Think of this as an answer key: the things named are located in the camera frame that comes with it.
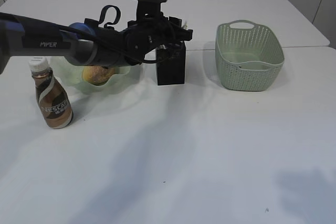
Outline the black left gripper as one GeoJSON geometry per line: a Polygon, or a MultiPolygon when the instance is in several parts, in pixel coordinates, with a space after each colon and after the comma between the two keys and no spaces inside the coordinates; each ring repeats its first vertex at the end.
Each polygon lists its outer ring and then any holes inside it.
{"type": "Polygon", "coordinates": [[[138,63],[156,63],[157,60],[146,60],[150,51],[168,49],[175,51],[181,47],[182,41],[191,41],[192,29],[184,29],[182,20],[169,16],[161,18],[145,18],[131,20],[123,30],[125,55],[138,63]]]}

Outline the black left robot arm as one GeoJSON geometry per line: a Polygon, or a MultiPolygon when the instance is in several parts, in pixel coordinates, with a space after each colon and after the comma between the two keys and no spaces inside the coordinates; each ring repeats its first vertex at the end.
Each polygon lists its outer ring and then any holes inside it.
{"type": "Polygon", "coordinates": [[[132,20],[126,29],[99,27],[98,21],[63,26],[44,20],[1,13],[1,71],[13,56],[60,56],[74,66],[123,67],[152,64],[145,55],[164,46],[175,51],[190,41],[193,30],[178,18],[161,16],[132,20]]]}

